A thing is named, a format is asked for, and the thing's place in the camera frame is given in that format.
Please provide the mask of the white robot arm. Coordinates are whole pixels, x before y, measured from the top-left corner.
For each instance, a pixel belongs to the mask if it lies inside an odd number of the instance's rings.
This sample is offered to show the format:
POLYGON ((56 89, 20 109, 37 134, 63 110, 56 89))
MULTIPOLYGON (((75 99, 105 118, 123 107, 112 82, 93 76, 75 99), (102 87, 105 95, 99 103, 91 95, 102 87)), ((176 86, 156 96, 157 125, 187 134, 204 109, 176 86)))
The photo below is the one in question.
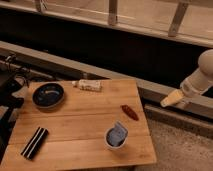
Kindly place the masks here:
POLYGON ((213 87, 213 49, 204 51, 198 58, 198 68, 170 92, 161 102, 162 107, 181 102, 185 97, 202 95, 213 87))

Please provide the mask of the cream paddle gripper finger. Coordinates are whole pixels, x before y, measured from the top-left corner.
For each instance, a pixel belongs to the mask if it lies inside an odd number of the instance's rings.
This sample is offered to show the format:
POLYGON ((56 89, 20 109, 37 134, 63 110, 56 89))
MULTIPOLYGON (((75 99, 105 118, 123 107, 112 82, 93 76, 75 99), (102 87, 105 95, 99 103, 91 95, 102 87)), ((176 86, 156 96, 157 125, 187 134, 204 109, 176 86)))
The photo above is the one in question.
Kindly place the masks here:
POLYGON ((161 102, 162 107, 171 106, 173 104, 178 103, 184 97, 183 92, 180 89, 175 89, 171 93, 169 93, 161 102))

